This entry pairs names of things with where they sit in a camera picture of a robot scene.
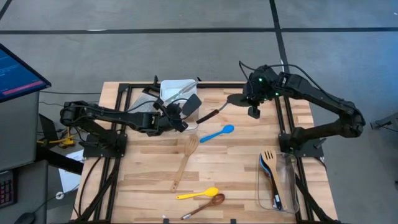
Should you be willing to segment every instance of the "yellow spoon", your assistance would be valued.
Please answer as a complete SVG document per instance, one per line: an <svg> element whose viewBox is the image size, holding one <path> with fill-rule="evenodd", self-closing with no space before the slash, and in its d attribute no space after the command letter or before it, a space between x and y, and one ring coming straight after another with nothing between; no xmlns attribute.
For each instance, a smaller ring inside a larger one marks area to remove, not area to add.
<svg viewBox="0 0 398 224"><path fill-rule="evenodd" d="M218 188L216 187L209 187L207 190L205 190L202 193L195 193L195 194L186 194L186 195L179 195L176 198L177 199L186 199L186 198L191 198L191 197L196 197L196 196L201 196L201 195L206 195L209 197L214 197L216 194L218 194Z"/></svg>

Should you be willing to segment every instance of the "keyboard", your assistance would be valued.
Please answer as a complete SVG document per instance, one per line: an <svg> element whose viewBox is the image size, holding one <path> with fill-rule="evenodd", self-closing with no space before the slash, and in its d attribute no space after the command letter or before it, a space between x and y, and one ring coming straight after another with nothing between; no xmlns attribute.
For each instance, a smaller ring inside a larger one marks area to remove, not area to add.
<svg viewBox="0 0 398 224"><path fill-rule="evenodd" d="M0 172L0 209L17 202L15 186L12 170Z"/></svg>

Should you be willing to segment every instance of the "wooden table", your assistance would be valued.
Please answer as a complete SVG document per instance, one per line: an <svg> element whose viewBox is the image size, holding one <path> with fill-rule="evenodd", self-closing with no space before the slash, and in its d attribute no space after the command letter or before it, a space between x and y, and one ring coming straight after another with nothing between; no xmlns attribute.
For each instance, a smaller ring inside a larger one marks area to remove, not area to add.
<svg viewBox="0 0 398 224"><path fill-rule="evenodd" d="M119 82L104 83L99 101L101 106L114 108L118 85ZM133 90L131 104L141 90ZM199 117L221 107L229 94L241 91L239 88L199 88L198 96L202 100ZM283 100L281 102L285 115ZM291 100L290 104L296 126L313 126L307 101ZM121 160L112 223L161 223L164 217L172 223L229 223L232 218L237 219L238 223L295 223L294 214L264 210L257 204L256 164L259 153L266 148L279 150L275 101L265 102L260 109L260 119L254 119L247 115L248 108L228 105L194 131L171 131L157 137L148 137L127 128L128 145L126 155ZM110 123L99 123L105 128L111 126ZM226 124L233 124L234 132L200 144L188 161L176 194L171 194L170 186L182 160L186 138L192 133L199 138L206 136L221 130ZM91 158L85 161L78 195L95 160ZM90 175L82 208L90 204L98 191L103 161L100 160ZM337 218L325 168L312 158L304 158L303 163L310 193L326 214ZM179 220L182 215L207 203L210 198L203 196L176 200L176 195L201 192L211 186L219 188L226 195L225 202L201 211L186 221ZM102 218L106 213L108 194L104 198ZM299 198L303 219L306 219L302 196L299 195Z"/></svg>

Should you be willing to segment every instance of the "computer monitor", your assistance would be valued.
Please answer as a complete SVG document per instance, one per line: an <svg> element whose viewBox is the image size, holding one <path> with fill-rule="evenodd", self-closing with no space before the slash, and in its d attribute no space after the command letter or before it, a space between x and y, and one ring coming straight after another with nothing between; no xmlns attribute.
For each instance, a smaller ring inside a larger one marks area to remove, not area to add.
<svg viewBox="0 0 398 224"><path fill-rule="evenodd" d="M0 103L50 86L48 80L0 44Z"/></svg>

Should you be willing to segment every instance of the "concrete floor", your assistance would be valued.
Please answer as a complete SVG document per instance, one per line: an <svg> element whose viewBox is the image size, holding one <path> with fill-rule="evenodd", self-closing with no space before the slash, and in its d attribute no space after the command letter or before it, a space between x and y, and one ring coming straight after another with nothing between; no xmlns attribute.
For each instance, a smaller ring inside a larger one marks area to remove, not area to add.
<svg viewBox="0 0 398 224"><path fill-rule="evenodd" d="M277 0L282 28L398 27L397 1ZM266 0L13 0L2 30L274 27ZM328 138L328 178L339 219L396 223L397 133L369 122L398 111L398 32L282 34L289 63L326 91L355 102L368 125L360 138ZM275 33L0 35L0 42L48 78L52 91L99 92L105 81L195 78L243 81L238 60L280 62ZM98 95L40 94L40 100L98 100ZM40 105L57 121L59 107ZM336 116L312 105L315 124ZM59 189L53 170L49 187ZM74 195L49 206L48 222L65 222Z"/></svg>

